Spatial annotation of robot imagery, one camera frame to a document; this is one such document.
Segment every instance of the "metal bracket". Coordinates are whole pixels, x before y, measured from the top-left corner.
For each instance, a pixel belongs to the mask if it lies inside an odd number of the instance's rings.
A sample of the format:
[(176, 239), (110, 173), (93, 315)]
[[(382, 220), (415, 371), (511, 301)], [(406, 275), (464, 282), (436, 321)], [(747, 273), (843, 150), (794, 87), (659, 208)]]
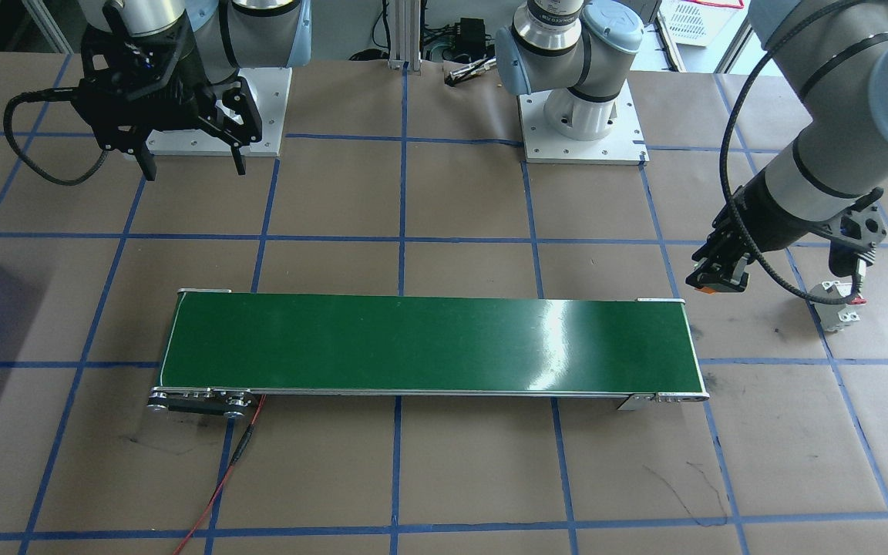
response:
[[(258, 142), (240, 148), (246, 156), (275, 158), (286, 120), (286, 102), (290, 95), (293, 70), (289, 68), (243, 68), (262, 116), (262, 137)], [(231, 156), (229, 145), (201, 130), (153, 131), (146, 141), (152, 154), (171, 156)]]
[(543, 116), (543, 103), (550, 91), (519, 97), (526, 161), (549, 164), (620, 164), (635, 166), (649, 161), (639, 117), (628, 83), (616, 99), (617, 117), (612, 133), (602, 140), (572, 140), (550, 127)]
[(616, 410), (619, 411), (637, 411), (647, 404), (650, 401), (654, 400), (654, 395), (652, 393), (635, 393), (630, 396), (626, 400), (623, 401), (623, 404), (619, 405), (619, 408)]

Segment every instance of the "red wire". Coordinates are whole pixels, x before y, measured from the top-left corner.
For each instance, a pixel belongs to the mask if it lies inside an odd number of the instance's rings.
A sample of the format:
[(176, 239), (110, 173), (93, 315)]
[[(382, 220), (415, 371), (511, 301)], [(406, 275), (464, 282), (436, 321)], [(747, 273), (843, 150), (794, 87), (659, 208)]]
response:
[(706, 2), (705, 0), (688, 0), (688, 2), (694, 2), (695, 4), (701, 4), (701, 6), (714, 6), (716, 8), (734, 8), (736, 10), (740, 10), (746, 7), (745, 3), (742, 0), (738, 0), (738, 6), (732, 6), (730, 4), (719, 4), (717, 2)]
[[(256, 421), (258, 420), (258, 414), (262, 411), (262, 405), (265, 402), (265, 395), (260, 396), (260, 401), (258, 402), (258, 407), (256, 407), (256, 413), (253, 414), (253, 419), (249, 421), (249, 426), (254, 426)], [(207, 519), (207, 514), (211, 512), (212, 506), (214, 506), (215, 500), (218, 499), (218, 496), (221, 495), (222, 489), (225, 489), (225, 484), (228, 483), (228, 478), (232, 475), (232, 470), (235, 470), (235, 463), (231, 463), (228, 465), (228, 468), (225, 469), (225, 474), (221, 477), (221, 480), (218, 482), (218, 487), (214, 489), (214, 493), (211, 494), (210, 501), (207, 502), (207, 506), (204, 507), (204, 512), (200, 514), (197, 522), (194, 523), (194, 526), (190, 528), (187, 535), (183, 537), (183, 540), (180, 541), (180, 544), (177, 545), (177, 548), (173, 551), (173, 555), (180, 555), (180, 551), (183, 551), (184, 546), (187, 545), (187, 542), (190, 541), (190, 538), (193, 537), (194, 533), (197, 532), (197, 528), (201, 526), (201, 523), (204, 522), (204, 519)]]

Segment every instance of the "red cable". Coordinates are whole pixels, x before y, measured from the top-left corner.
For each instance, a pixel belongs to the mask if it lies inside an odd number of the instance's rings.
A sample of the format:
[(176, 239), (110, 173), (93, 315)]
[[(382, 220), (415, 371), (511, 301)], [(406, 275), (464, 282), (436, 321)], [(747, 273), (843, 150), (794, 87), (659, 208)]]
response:
[[(253, 414), (253, 418), (249, 421), (249, 428), (251, 426), (256, 425), (256, 421), (258, 420), (258, 415), (262, 411), (262, 405), (265, 403), (265, 395), (260, 396), (260, 401), (258, 402), (258, 407), (256, 407), (256, 413)], [(173, 555), (180, 555), (180, 551), (183, 551), (184, 546), (187, 545), (187, 542), (190, 541), (190, 538), (193, 537), (194, 533), (197, 532), (197, 528), (201, 526), (201, 523), (204, 522), (204, 519), (207, 518), (207, 514), (211, 512), (212, 506), (214, 506), (215, 500), (218, 499), (218, 496), (221, 495), (222, 489), (225, 489), (225, 484), (228, 482), (228, 478), (232, 475), (232, 471), (235, 470), (235, 463), (237, 463), (237, 459), (232, 460), (228, 464), (228, 468), (225, 469), (225, 474), (221, 477), (221, 480), (218, 482), (218, 487), (214, 489), (214, 493), (211, 494), (210, 501), (207, 502), (207, 506), (204, 507), (204, 512), (200, 514), (197, 522), (194, 523), (194, 526), (190, 528), (187, 535), (183, 537), (183, 540), (180, 541), (180, 544), (177, 545), (177, 548), (173, 551)]]

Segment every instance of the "white plastic part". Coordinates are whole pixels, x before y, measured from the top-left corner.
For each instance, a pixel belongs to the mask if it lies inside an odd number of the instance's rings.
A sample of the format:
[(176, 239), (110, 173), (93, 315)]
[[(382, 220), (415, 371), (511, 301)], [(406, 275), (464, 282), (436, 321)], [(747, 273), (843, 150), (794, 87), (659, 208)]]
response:
[[(852, 294), (852, 284), (843, 284), (841, 281), (821, 281), (814, 285), (810, 294), (822, 296), (822, 298), (845, 298)], [(821, 320), (821, 328), (824, 331), (843, 331), (850, 325), (859, 322), (859, 306), (865, 305), (866, 299), (861, 298), (852, 304), (819, 304), (814, 303), (814, 312), (817, 312)]]

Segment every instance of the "cable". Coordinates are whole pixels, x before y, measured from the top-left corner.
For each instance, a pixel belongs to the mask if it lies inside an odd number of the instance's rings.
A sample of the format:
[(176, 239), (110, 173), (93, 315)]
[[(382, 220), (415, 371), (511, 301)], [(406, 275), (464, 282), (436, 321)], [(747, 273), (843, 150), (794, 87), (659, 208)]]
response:
[(95, 175), (95, 172), (102, 167), (103, 163), (105, 163), (105, 158), (109, 157), (109, 151), (103, 150), (102, 155), (98, 157), (98, 161), (95, 162), (95, 165), (92, 166), (91, 169), (88, 169), (88, 171), (82, 176), (71, 180), (59, 179), (50, 175), (50, 173), (47, 173), (45, 169), (40, 168), (36, 165), (36, 162), (32, 161), (32, 159), (25, 154), (25, 152), (22, 152), (22, 148), (20, 148), (15, 141), (12, 120), (15, 108), (21, 104), (38, 102), (70, 102), (71, 98), (74, 98), (74, 89), (71, 88), (45, 89), (42, 91), (27, 93), (23, 92), (21, 95), (10, 99), (9, 103), (6, 104), (5, 112), (2, 115), (2, 131), (6, 136), (6, 142), (9, 143), (9, 147), (12, 148), (15, 155), (18, 156), (25, 165), (29, 166), (29, 169), (36, 172), (36, 175), (48, 180), (50, 183), (57, 183), (57, 185), (63, 185), (64, 187), (81, 185), (81, 183), (88, 180), (90, 176)]
[(214, 502), (218, 499), (218, 496), (221, 495), (222, 489), (225, 489), (225, 484), (228, 483), (228, 479), (232, 477), (232, 471), (235, 470), (235, 464), (239, 462), (240, 458), (242, 458), (242, 453), (246, 450), (246, 446), (249, 446), (249, 440), (251, 439), (251, 436), (253, 436), (254, 429), (256, 429), (256, 421), (258, 420), (258, 415), (260, 415), (264, 403), (265, 395), (260, 395), (260, 401), (258, 402), (258, 407), (256, 407), (256, 413), (253, 414), (253, 418), (249, 421), (249, 425), (246, 428), (246, 432), (243, 433), (242, 439), (239, 439), (239, 445), (237, 445), (235, 451), (232, 452), (232, 458), (228, 461), (228, 467), (225, 469), (225, 474), (222, 475), (221, 480), (218, 481), (218, 486), (214, 489), (214, 493), (211, 494), (211, 499), (208, 500), (207, 505), (204, 507), (204, 512), (200, 514), (197, 522), (190, 528), (187, 535), (183, 537), (180, 544), (177, 544), (177, 548), (173, 551), (173, 555), (180, 555), (180, 551), (183, 551), (184, 546), (187, 545), (187, 542), (193, 537), (197, 528), (201, 526), (201, 523), (207, 518), (207, 514), (211, 512), (211, 508), (214, 506)]
[(753, 68), (752, 72), (749, 74), (749, 77), (746, 78), (745, 84), (742, 86), (742, 90), (739, 92), (739, 97), (735, 101), (735, 106), (732, 108), (732, 112), (729, 113), (728, 116), (728, 124), (725, 127), (725, 136), (721, 138), (721, 149), (719, 151), (719, 161), (718, 161), (718, 176), (721, 182), (721, 192), (725, 195), (725, 203), (729, 209), (729, 212), (732, 214), (732, 219), (735, 220), (735, 224), (739, 230), (739, 234), (742, 235), (742, 238), (746, 241), (746, 246), (749, 248), (749, 253), (755, 258), (755, 262), (758, 262), (760, 266), (762, 266), (762, 270), (765, 270), (769, 277), (772, 278), (773, 281), (776, 282), (777, 285), (781, 288), (785, 288), (790, 294), (795, 296), (799, 296), (806, 301), (816, 302), (819, 304), (848, 304), (852, 302), (854, 299), (858, 298), (861, 294), (861, 287), (863, 286), (863, 278), (861, 274), (857, 271), (852, 275), (852, 294), (849, 294), (845, 298), (821, 298), (817, 295), (808, 294), (807, 291), (801, 291), (801, 289), (794, 287), (793, 284), (790, 284), (789, 281), (785, 280), (782, 275), (776, 273), (776, 270), (772, 268), (769, 261), (762, 256), (762, 252), (759, 249), (758, 245), (755, 245), (755, 240), (752, 235), (749, 233), (749, 230), (746, 228), (745, 222), (742, 220), (742, 214), (739, 212), (739, 207), (733, 200), (733, 194), (731, 186), (729, 185), (728, 179), (728, 151), (731, 147), (732, 142), (732, 134), (735, 130), (735, 124), (738, 120), (739, 113), (742, 110), (742, 105), (745, 102), (746, 96), (749, 94), (749, 90), (755, 83), (755, 79), (759, 77), (762, 68), (765, 67), (765, 64), (769, 63), (769, 60), (772, 60), (772, 57), (775, 56), (776, 53), (782, 49), (783, 46), (786, 45), (787, 42), (792, 41), (794, 36), (800, 34), (803, 29), (807, 29), (811, 24), (824, 18), (825, 15), (831, 15), (836, 12), (845, 10), (846, 8), (852, 7), (855, 4), (859, 4), (863, 2), (863, 0), (839, 0), (838, 2), (828, 4), (824, 8), (814, 12), (811, 15), (807, 15), (799, 24), (794, 25), (792, 29), (790, 29), (776, 44), (767, 51), (767, 53), (762, 57), (758, 64), (755, 64), (755, 68)]

